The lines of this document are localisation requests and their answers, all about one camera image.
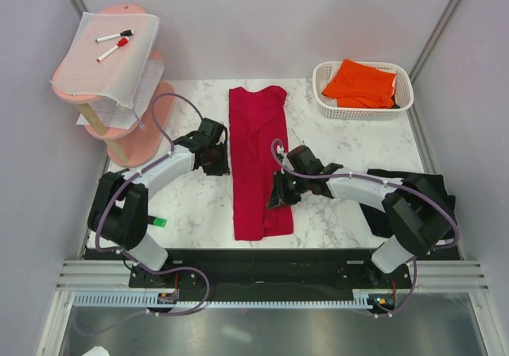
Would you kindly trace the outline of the white mesh cloth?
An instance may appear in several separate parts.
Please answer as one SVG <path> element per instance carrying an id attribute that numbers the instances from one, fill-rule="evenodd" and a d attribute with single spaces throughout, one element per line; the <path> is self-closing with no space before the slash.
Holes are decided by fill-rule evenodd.
<path id="1" fill-rule="evenodd" d="M 157 38 L 160 18 L 152 14 L 83 14 L 75 38 L 52 84 L 68 95 L 99 95 L 116 68 L 141 70 L 149 59 Z M 134 29 L 129 43 L 104 61 L 96 58 L 120 39 L 96 43 L 95 39 Z"/>

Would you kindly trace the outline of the crumpled white paper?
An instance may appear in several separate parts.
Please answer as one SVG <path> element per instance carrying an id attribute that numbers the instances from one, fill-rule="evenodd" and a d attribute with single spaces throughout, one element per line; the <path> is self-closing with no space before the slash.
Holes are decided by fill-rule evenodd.
<path id="1" fill-rule="evenodd" d="M 94 346 L 82 356 L 110 356 L 110 353 L 102 346 Z"/>

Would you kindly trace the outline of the red capped whiteboard marker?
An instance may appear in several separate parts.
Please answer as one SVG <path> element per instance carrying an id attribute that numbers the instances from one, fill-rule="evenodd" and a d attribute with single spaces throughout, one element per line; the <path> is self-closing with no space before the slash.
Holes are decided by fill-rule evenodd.
<path id="1" fill-rule="evenodd" d="M 111 48 L 109 48 L 105 53 L 103 53 L 101 56 L 98 56 L 96 58 L 96 61 L 98 63 L 101 63 L 102 61 L 104 61 L 106 58 L 108 58 L 108 56 L 110 56 L 111 54 L 113 54 L 115 51 L 117 51 L 119 48 L 127 45 L 129 43 L 130 39 L 128 37 L 122 37 L 114 46 L 112 46 Z"/>

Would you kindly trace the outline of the white paper sheets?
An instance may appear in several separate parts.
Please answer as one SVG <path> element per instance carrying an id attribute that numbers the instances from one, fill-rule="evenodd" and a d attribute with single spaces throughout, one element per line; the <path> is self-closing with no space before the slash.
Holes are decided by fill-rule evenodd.
<path id="1" fill-rule="evenodd" d="M 116 68 L 106 85 L 97 87 L 91 108 L 107 128 L 129 129 L 146 112 L 164 68 L 155 59 L 147 60 L 143 70 Z"/>

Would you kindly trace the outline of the aluminium frame rail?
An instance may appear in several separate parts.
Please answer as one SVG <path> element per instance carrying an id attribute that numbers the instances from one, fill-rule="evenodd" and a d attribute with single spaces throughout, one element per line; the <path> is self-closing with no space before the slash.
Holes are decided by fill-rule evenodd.
<path id="1" fill-rule="evenodd" d="M 419 293 L 487 293 L 488 283 L 478 261 L 418 261 Z M 121 291 L 128 289 L 129 270 L 121 261 L 65 261 L 58 291 Z"/>

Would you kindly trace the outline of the black capped whiteboard marker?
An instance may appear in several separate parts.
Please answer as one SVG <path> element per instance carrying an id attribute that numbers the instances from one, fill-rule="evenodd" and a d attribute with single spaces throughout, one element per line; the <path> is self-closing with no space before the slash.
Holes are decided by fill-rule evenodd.
<path id="1" fill-rule="evenodd" d="M 95 42 L 96 43 L 101 43 L 101 42 L 104 42 L 104 41 L 114 40 L 114 39 L 120 38 L 120 37 L 132 37 L 134 34 L 135 34 L 135 30 L 134 29 L 128 29 L 128 30 L 124 30 L 124 31 L 122 31 L 120 33 L 115 33 L 115 34 L 108 35 L 108 36 L 105 36 L 105 37 L 96 38 Z"/>

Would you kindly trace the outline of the green capped marker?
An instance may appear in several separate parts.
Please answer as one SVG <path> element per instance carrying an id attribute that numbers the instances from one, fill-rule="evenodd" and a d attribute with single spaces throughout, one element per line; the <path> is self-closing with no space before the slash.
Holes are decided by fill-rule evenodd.
<path id="1" fill-rule="evenodd" d="M 156 227 L 165 227 L 166 223 L 167 223 L 167 220 L 166 219 L 163 219 L 163 218 L 160 218 L 160 217 L 155 217 L 155 216 L 149 216 L 148 219 L 147 219 L 147 223 L 151 226 L 156 226 Z"/>

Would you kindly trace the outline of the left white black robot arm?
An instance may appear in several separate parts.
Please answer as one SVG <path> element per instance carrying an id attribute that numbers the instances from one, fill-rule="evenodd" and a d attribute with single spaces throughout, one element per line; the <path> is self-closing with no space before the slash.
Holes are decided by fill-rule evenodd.
<path id="1" fill-rule="evenodd" d="M 227 128 L 204 118 L 197 130 L 175 140 L 173 151 L 146 167 L 124 173 L 106 172 L 99 179 L 87 227 L 97 240 L 105 238 L 147 268 L 158 287 L 172 283 L 174 267 L 168 251 L 148 233 L 148 205 L 152 197 L 177 178 L 202 169 L 208 176 L 230 173 Z"/>

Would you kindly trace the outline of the red t shirt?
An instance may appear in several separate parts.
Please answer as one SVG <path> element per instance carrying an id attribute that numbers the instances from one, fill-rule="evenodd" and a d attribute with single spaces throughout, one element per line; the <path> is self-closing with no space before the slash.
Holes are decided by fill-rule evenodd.
<path id="1" fill-rule="evenodd" d="M 267 208 L 274 173 L 280 169 L 271 153 L 271 143 L 277 138 L 288 149 L 286 97 L 287 92 L 275 85 L 257 92 L 243 87 L 229 91 L 233 220 L 237 241 L 260 241 L 293 233 L 289 207 Z"/>

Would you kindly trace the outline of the orange t shirt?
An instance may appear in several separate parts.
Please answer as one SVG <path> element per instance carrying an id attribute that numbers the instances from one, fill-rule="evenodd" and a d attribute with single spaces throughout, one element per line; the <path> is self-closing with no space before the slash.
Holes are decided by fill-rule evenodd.
<path id="1" fill-rule="evenodd" d="M 344 60 L 321 94 L 335 99 L 338 107 L 391 109 L 396 74 Z"/>

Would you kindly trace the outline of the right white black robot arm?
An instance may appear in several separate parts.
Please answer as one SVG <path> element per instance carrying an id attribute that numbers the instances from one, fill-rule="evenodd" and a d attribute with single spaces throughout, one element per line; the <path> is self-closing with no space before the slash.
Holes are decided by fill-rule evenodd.
<path id="1" fill-rule="evenodd" d="M 458 243 L 457 221 L 439 175 L 410 172 L 383 177 L 353 172 L 341 164 L 323 165 L 306 145 L 287 153 L 278 138 L 271 142 L 270 151 L 280 170 L 274 173 L 268 209 L 293 206 L 310 192 L 351 200 L 384 215 L 391 235 L 371 254 L 363 273 L 373 287 L 383 287 L 400 265 L 440 248 L 448 232 L 453 233 L 448 245 Z"/>

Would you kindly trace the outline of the white plastic basket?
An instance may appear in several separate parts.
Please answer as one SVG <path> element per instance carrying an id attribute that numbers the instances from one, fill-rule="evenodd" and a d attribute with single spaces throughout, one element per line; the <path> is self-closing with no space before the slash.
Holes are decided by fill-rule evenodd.
<path id="1" fill-rule="evenodd" d="M 406 71 L 383 62 L 329 61 L 313 70 L 313 93 L 326 118 L 389 120 L 414 104 Z"/>

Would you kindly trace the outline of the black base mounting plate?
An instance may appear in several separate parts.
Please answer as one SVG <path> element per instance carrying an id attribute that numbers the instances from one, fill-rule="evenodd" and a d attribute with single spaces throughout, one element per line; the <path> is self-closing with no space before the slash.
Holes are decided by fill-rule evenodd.
<path id="1" fill-rule="evenodd" d="M 369 263 L 370 250 L 170 250 L 155 276 L 133 267 L 131 288 L 177 288 L 187 298 L 290 300 L 353 297 L 360 290 L 403 290 L 410 271 L 400 265 L 384 274 Z"/>

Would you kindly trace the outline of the black folded t shirt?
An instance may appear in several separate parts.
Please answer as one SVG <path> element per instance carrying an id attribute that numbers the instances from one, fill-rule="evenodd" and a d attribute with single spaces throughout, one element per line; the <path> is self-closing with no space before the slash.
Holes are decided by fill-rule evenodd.
<path id="1" fill-rule="evenodd" d="M 407 179 L 409 176 L 420 176 L 423 180 L 426 180 L 430 187 L 437 193 L 440 199 L 444 202 L 447 207 L 446 210 L 452 214 L 453 219 L 456 219 L 454 215 L 456 196 L 448 195 L 445 190 L 444 177 L 442 175 L 429 175 L 424 173 L 413 173 L 413 172 L 400 172 L 400 171 L 387 171 L 384 169 L 373 168 L 367 170 L 368 175 L 387 177 L 387 178 L 402 178 Z M 392 235 L 392 230 L 389 227 L 389 220 L 381 211 L 369 207 L 367 205 L 360 204 L 364 218 L 370 227 L 371 232 L 374 236 L 380 238 L 389 238 Z"/>

